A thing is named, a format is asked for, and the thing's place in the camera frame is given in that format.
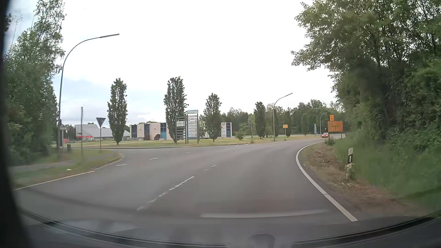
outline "building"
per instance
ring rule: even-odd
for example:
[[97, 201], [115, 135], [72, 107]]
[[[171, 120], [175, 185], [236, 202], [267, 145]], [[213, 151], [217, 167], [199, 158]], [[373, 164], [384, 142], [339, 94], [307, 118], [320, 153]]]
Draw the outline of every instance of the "building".
[[130, 125], [130, 138], [143, 140], [172, 139], [166, 122]]
[[[96, 124], [83, 124], [82, 133], [81, 125], [75, 125], [75, 131], [77, 133], [77, 139], [113, 139], [112, 130], [110, 128], [102, 128], [101, 136], [100, 129]], [[130, 133], [124, 130], [123, 140], [130, 138]]]
[[[207, 124], [204, 121], [200, 121], [205, 129], [207, 129]], [[205, 139], [209, 139], [210, 136], [208, 135], [208, 132], [205, 132], [204, 135]], [[231, 138], [231, 122], [221, 122], [220, 123], [220, 134], [219, 138]]]

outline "road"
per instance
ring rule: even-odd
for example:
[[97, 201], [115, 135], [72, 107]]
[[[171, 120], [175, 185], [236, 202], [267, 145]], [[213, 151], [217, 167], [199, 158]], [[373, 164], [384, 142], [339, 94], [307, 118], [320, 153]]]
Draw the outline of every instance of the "road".
[[296, 164], [299, 149], [320, 141], [121, 149], [113, 165], [15, 193], [23, 209], [52, 220], [135, 237], [193, 230], [192, 240], [225, 242], [223, 228], [239, 235], [296, 224], [305, 238], [305, 226], [350, 222]]

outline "sky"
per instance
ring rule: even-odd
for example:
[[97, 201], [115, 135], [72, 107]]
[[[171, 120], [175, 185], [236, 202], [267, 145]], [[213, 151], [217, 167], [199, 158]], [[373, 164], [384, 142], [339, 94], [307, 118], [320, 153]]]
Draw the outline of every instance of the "sky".
[[[116, 78], [127, 84], [127, 124], [165, 122], [167, 81], [177, 76], [183, 79], [187, 110], [199, 113], [211, 93], [225, 113], [230, 107], [252, 113], [257, 101], [266, 105], [291, 92], [277, 105], [293, 108], [311, 99], [329, 104], [335, 100], [329, 71], [291, 66], [290, 52], [309, 42], [294, 20], [300, 2], [66, 0], [61, 32], [66, 54], [85, 39], [120, 35], [86, 41], [69, 55], [61, 119], [79, 124], [81, 107], [84, 123], [107, 117]], [[30, 27], [35, 4], [11, 1], [10, 11], [21, 13], [22, 20], [16, 30], [10, 27], [7, 45]], [[60, 75], [53, 82], [58, 99]]]

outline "yield sign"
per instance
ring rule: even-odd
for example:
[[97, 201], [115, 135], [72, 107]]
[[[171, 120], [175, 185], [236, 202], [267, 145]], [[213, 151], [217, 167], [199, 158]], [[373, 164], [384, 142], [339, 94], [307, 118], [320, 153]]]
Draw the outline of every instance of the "yield sign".
[[97, 117], [97, 122], [98, 122], [98, 125], [100, 125], [100, 128], [101, 128], [101, 125], [103, 124], [103, 122], [104, 122], [105, 119], [106, 119], [106, 118], [100, 118], [100, 117]]

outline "orange traffic sign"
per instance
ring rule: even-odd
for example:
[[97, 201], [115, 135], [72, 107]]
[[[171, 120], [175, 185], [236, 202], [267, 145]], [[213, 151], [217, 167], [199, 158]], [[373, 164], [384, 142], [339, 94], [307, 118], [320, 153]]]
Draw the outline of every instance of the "orange traffic sign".
[[328, 132], [343, 132], [343, 122], [328, 121]]

